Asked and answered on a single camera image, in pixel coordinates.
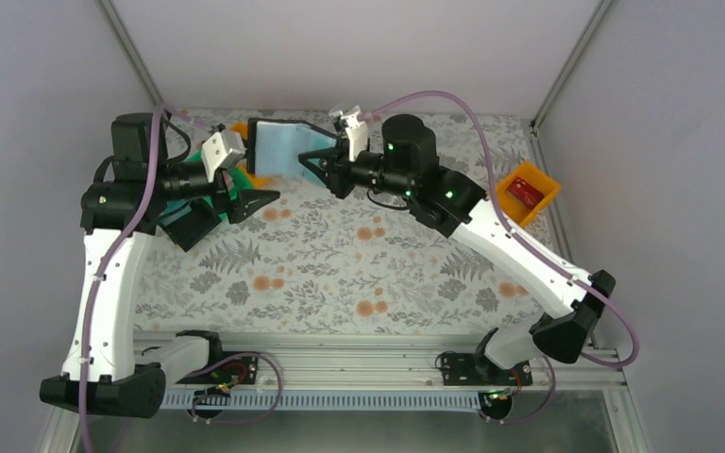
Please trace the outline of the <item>black card holder wallet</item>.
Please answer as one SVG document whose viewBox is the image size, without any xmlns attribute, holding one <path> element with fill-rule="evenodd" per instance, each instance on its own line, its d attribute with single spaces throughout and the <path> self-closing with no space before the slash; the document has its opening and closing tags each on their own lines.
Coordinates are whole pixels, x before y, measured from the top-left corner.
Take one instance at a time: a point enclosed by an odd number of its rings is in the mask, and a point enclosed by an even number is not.
<svg viewBox="0 0 725 453">
<path fill-rule="evenodd" d="M 337 136 L 301 120 L 250 118 L 246 166 L 258 177 L 317 178 L 298 160 L 311 151 L 334 147 Z"/>
</svg>

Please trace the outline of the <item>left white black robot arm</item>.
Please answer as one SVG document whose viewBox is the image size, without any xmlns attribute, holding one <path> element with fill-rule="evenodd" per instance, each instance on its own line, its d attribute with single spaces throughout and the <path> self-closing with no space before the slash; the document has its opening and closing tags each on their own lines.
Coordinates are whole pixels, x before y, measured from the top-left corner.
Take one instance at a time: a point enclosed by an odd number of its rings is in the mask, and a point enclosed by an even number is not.
<svg viewBox="0 0 725 453">
<path fill-rule="evenodd" d="M 224 355 L 219 336 L 184 330 L 142 357 L 134 352 L 134 310 L 146 255 L 158 231 L 192 249 L 223 221 L 237 224 L 278 192 L 232 189 L 244 158 L 241 132 L 210 128 L 196 154 L 170 157 L 169 114 L 118 116 L 112 152 L 82 195 L 85 275 L 76 330 L 60 372 L 44 379 L 40 400 L 68 411 L 149 418 L 166 389 Z"/>
</svg>

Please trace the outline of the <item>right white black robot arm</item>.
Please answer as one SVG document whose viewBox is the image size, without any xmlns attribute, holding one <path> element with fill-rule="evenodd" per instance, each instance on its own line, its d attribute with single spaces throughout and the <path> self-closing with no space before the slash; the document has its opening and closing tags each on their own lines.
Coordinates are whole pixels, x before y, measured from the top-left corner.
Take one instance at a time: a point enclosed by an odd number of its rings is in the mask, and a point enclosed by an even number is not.
<svg viewBox="0 0 725 453">
<path fill-rule="evenodd" d="M 582 358 L 603 299 L 615 286 L 613 277 L 565 261 L 496 210 L 481 185 L 441 165 L 436 136 L 418 117 L 387 119 L 379 153 L 369 149 L 365 123 L 338 119 L 335 125 L 343 132 L 338 145 L 298 157 L 332 194 L 345 198 L 361 187 L 400 197 L 419 224 L 488 259 L 541 307 L 536 320 L 488 333 L 478 355 L 499 369 L 540 356 L 561 363 Z"/>
</svg>

